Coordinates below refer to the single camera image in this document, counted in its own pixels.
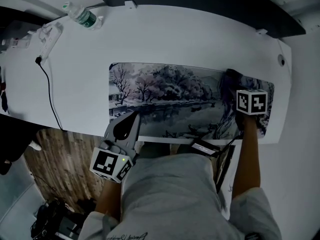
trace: house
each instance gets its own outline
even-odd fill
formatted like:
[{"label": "house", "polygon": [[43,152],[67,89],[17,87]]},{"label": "house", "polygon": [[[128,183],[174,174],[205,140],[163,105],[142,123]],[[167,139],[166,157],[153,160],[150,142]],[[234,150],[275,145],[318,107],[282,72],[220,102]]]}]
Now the house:
[{"label": "house", "polygon": [[118,102],[122,98],[122,93],[113,81],[109,82],[109,101]]}]

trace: grey t-shirt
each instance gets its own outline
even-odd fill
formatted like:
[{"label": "grey t-shirt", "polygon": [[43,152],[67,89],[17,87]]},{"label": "grey t-shirt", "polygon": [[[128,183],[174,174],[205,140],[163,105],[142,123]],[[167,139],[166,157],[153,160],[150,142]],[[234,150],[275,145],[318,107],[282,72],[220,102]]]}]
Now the grey t-shirt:
[{"label": "grey t-shirt", "polygon": [[198,154],[138,159],[122,184],[122,219],[92,212],[79,240],[281,239],[264,191],[252,188],[221,214],[212,164]]}]

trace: white table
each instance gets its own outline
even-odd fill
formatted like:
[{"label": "white table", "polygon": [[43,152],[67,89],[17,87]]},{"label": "white table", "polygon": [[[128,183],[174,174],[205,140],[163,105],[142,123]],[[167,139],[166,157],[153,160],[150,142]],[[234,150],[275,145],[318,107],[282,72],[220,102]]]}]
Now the white table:
[{"label": "white table", "polygon": [[[255,29],[240,22],[194,9],[140,5],[137,9],[104,6],[92,11],[104,16],[99,30],[87,30],[68,17],[53,21],[63,25],[63,32],[43,67],[50,77],[54,107],[64,130],[104,135],[109,123],[111,63],[160,63],[231,68],[274,83],[268,129],[259,143],[279,141],[291,89],[291,49],[286,44],[257,35]],[[9,49],[0,55],[9,111],[13,117],[58,128],[46,77],[35,64],[40,48],[35,35],[28,49]],[[281,53],[288,67],[279,65]]]}]

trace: landscape painting print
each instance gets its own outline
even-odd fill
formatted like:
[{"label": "landscape painting print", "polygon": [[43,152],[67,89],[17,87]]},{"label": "landscape painting print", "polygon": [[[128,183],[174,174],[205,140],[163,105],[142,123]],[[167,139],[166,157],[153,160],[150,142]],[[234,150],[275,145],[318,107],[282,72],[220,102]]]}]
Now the landscape painting print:
[{"label": "landscape painting print", "polygon": [[274,85],[236,71],[154,64],[113,63],[109,67],[109,118],[130,111],[141,116],[140,136],[230,140],[239,135],[234,89],[268,92],[267,113],[258,119],[258,137],[266,134]]}]

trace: fiducial marker cube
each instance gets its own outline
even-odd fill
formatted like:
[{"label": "fiducial marker cube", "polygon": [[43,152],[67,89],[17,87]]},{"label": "fiducial marker cube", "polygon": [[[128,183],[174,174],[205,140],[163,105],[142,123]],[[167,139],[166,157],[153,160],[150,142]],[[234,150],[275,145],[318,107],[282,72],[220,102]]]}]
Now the fiducial marker cube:
[{"label": "fiducial marker cube", "polygon": [[268,93],[264,90],[237,90],[236,110],[247,115],[267,113]]},{"label": "fiducial marker cube", "polygon": [[95,147],[91,158],[90,171],[103,179],[120,183],[132,166],[134,165],[129,156]]}]

